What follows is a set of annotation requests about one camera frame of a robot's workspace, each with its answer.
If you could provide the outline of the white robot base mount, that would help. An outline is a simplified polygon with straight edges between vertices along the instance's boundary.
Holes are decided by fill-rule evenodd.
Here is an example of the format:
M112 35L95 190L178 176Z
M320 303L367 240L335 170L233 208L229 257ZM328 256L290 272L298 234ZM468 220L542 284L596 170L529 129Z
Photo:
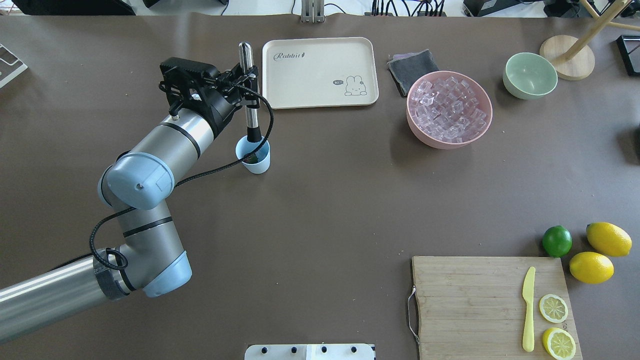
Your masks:
M254 344L247 347L245 360L375 360L373 344L307 343Z

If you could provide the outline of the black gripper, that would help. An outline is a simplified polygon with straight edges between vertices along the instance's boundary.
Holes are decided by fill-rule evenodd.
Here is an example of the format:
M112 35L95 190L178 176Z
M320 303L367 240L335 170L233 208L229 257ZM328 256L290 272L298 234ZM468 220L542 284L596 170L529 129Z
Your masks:
M232 69L217 74L206 71L194 73L183 67L162 67L160 70L163 80L158 88L166 94L170 119L177 120L181 110L190 110L208 123L215 138L230 123L237 108L260 108L260 93L256 95L220 83L244 84L258 79L259 69L255 64L247 68L236 64Z

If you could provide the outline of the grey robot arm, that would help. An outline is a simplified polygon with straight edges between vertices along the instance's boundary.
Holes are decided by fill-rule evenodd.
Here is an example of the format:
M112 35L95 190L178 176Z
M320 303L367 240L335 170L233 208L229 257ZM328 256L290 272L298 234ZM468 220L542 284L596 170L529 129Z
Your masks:
M202 153L242 107L255 110L259 69L171 57L160 64L158 88L167 117L107 167L98 195L113 210L124 244L96 248L99 221L89 235L90 252L1 291L1 342L6 343L141 289L158 297L186 284L192 269L166 198L195 179L186 177Z

